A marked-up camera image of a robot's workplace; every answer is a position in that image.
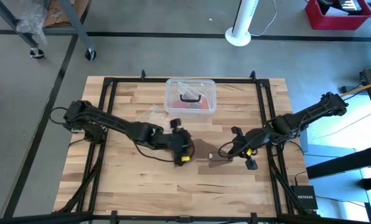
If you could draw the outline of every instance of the red bin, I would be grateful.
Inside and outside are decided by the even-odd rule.
[[[305,8],[311,28],[315,30],[356,30],[369,17],[371,8],[365,0],[358,0],[362,13],[359,16],[325,16],[322,14],[317,0],[310,0]]]

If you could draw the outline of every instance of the gray floor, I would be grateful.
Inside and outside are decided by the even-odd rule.
[[[303,0],[276,1],[278,15],[268,35],[371,37],[371,18],[355,32],[316,31],[306,20]],[[14,0],[5,3],[16,8]],[[221,34],[232,26],[237,6],[231,0],[99,0],[93,1],[85,27],[90,31]],[[261,32],[273,13],[272,2],[261,1],[250,31]],[[1,19],[0,29],[7,29]],[[48,36],[48,41],[42,46],[47,58],[36,61],[28,57],[29,48],[20,38],[0,35],[0,55],[9,52],[0,57],[0,216],[70,37]],[[149,76],[247,77],[255,70],[258,77],[285,78],[293,109],[298,111],[327,91],[357,85],[358,73],[371,67],[371,43],[254,40],[237,48],[222,39],[93,37],[92,41],[96,61],[85,60],[85,47],[78,42],[56,106],[79,99],[89,75],[138,77],[145,69]],[[51,212],[69,141],[70,133],[48,124],[15,215]],[[343,204],[319,203],[326,216],[345,217],[339,208]]]

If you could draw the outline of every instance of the wooden table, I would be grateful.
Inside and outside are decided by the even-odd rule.
[[[88,77],[82,100],[97,106],[103,79]],[[285,80],[272,78],[270,83],[276,114],[290,113]],[[112,114],[132,121],[145,121],[146,112],[152,105],[163,111],[164,94],[165,83],[119,83]],[[154,119],[149,122],[158,125],[166,122],[154,116],[149,117]],[[183,127],[191,135],[217,147],[234,138],[230,130],[232,126],[242,128],[244,133],[262,127],[255,84],[217,83],[217,111],[213,117],[204,121],[183,120]],[[82,137],[82,134],[74,134],[72,141]],[[54,210],[63,207],[80,186],[88,147],[89,143],[84,141],[69,148]],[[165,151],[141,150],[148,155],[170,159],[170,154]],[[293,184],[294,176],[306,170],[302,152],[294,144],[287,144],[284,158],[289,182]],[[109,215],[112,210],[117,210],[120,215],[248,217],[251,212],[256,212],[259,217],[276,217],[266,149],[259,149],[254,159],[258,170],[247,170],[245,160],[241,158],[213,169],[209,169],[206,159],[174,168],[171,163],[143,157],[125,135],[109,131],[94,213]],[[298,175],[298,182],[309,184],[306,173]],[[282,210],[286,213],[284,192],[278,186]],[[90,191],[86,194],[85,209],[89,196]]]

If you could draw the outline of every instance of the black metal frame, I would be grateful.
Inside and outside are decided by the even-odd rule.
[[[105,104],[105,96],[107,94],[109,86],[111,86],[110,97],[108,100],[107,113],[111,113],[113,109],[114,99],[116,89],[119,83],[123,82],[166,82],[168,78],[146,78],[145,72],[142,72],[141,78],[105,78],[103,81],[103,87],[100,95],[100,102],[98,104],[99,109],[103,109]],[[267,121],[264,99],[262,94],[262,87],[266,89],[268,107],[270,111],[270,117],[275,117],[275,109],[273,103],[273,97],[271,94],[270,81],[269,79],[256,79],[255,72],[252,72],[249,78],[245,79],[227,79],[227,78],[214,78],[215,83],[250,83],[256,84],[256,90],[258,95],[258,102],[260,107],[261,121],[264,125]],[[330,218],[321,218],[316,215],[295,215],[293,204],[290,198],[286,195],[286,206],[288,209],[288,214],[283,214],[281,211],[281,202],[278,192],[278,184],[273,172],[276,168],[275,162],[273,160],[273,153],[271,145],[266,147],[266,152],[268,156],[269,172],[271,178],[271,184],[273,188],[273,198],[275,203],[275,209],[277,217],[257,217],[256,213],[251,213],[249,217],[190,217],[190,216],[139,216],[139,215],[119,215],[117,211],[112,211],[111,215],[94,215],[93,211],[95,208],[98,182],[101,175],[101,168],[105,153],[105,144],[103,142],[100,144],[100,150],[98,151],[97,160],[92,167],[93,155],[95,152],[95,145],[90,144],[87,161],[85,163],[85,169],[83,174],[83,180],[81,186],[75,192],[73,197],[68,201],[64,208],[57,212],[53,212],[49,215],[36,215],[28,217],[4,217],[0,219],[0,223],[74,223],[74,222],[84,222],[91,220],[110,220],[112,224],[119,223],[120,220],[148,220],[148,221],[174,221],[179,223],[191,223],[191,222],[247,222],[257,224],[258,222],[281,222],[281,223],[364,223],[349,220],[338,220]],[[278,153],[278,163],[281,170],[282,182],[288,183],[288,177],[286,175],[285,161],[283,157],[282,150],[277,148]],[[88,210],[83,212],[83,203],[85,199],[85,192],[88,185],[92,184],[92,192],[90,197],[90,203]]]

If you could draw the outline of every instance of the white cable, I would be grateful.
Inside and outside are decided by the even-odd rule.
[[[275,14],[274,14],[273,19],[271,20],[271,22],[268,23],[268,25],[266,26],[266,28],[264,29],[264,31],[261,34],[251,34],[251,36],[259,37],[259,36],[265,34],[267,28],[274,22],[275,17],[277,16],[277,12],[278,11],[277,11],[277,4],[276,4],[275,0],[273,0],[273,3],[274,3],[274,10],[275,10]]]

